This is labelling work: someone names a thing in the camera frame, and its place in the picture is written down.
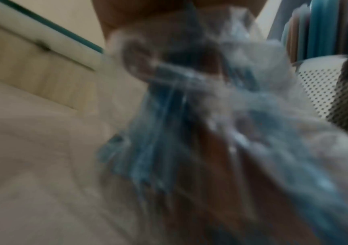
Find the perforated surface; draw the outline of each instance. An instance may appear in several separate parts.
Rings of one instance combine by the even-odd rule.
[[[348,127],[348,81],[341,67],[299,71],[298,76],[318,115],[338,127]]]

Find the plastic bag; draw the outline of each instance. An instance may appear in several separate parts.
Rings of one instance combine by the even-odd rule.
[[[130,241],[348,244],[348,136],[259,33],[245,9],[189,6],[112,34],[98,186]]]

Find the hand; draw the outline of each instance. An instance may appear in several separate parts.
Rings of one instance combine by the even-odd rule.
[[[104,36],[114,29],[150,16],[179,10],[184,0],[92,0]],[[236,5],[257,16],[266,0],[193,0],[196,7]]]

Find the green glass edge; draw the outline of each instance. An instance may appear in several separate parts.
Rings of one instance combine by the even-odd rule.
[[[53,23],[53,22],[51,22],[51,21],[49,21],[49,20],[47,20],[47,19],[45,19],[45,18],[35,14],[34,12],[31,12],[30,10],[22,7],[19,4],[16,4],[16,3],[14,3],[14,2],[12,2],[10,0],[0,0],[0,2],[5,4],[5,5],[7,5],[7,6],[9,6],[9,7],[11,7],[11,8],[13,8],[13,9],[15,9],[16,11],[18,11],[18,12],[20,12],[20,13],[22,13],[22,14],[24,14],[24,15],[26,15],[26,16],[28,16],[28,17],[30,17],[30,18],[32,18],[32,19],[34,19],[34,20],[36,20],[36,21],[38,21],[38,22],[40,22],[40,23],[42,23],[42,24],[44,24],[44,25],[46,25],[48,27],[50,27],[50,28],[52,28],[53,30],[58,31],[59,33],[61,33],[61,34],[65,35],[65,36],[67,36],[67,37],[69,37],[69,38],[71,38],[71,39],[73,39],[73,40],[75,40],[75,41],[77,41],[77,42],[79,42],[79,43],[81,43],[81,44],[83,44],[83,45],[85,45],[85,46],[87,46],[87,47],[97,51],[97,52],[99,52],[99,53],[103,53],[103,49],[100,46],[98,46],[98,45],[96,45],[96,44],[94,44],[92,42],[89,42],[85,38],[82,38],[82,37],[74,34],[73,32],[66,30],[65,28],[63,28],[63,27],[57,25],[56,23]]]

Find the clear plastic bag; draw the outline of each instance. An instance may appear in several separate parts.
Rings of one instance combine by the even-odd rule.
[[[259,33],[245,9],[189,6],[112,34],[98,188],[130,241],[348,244],[348,136]]]

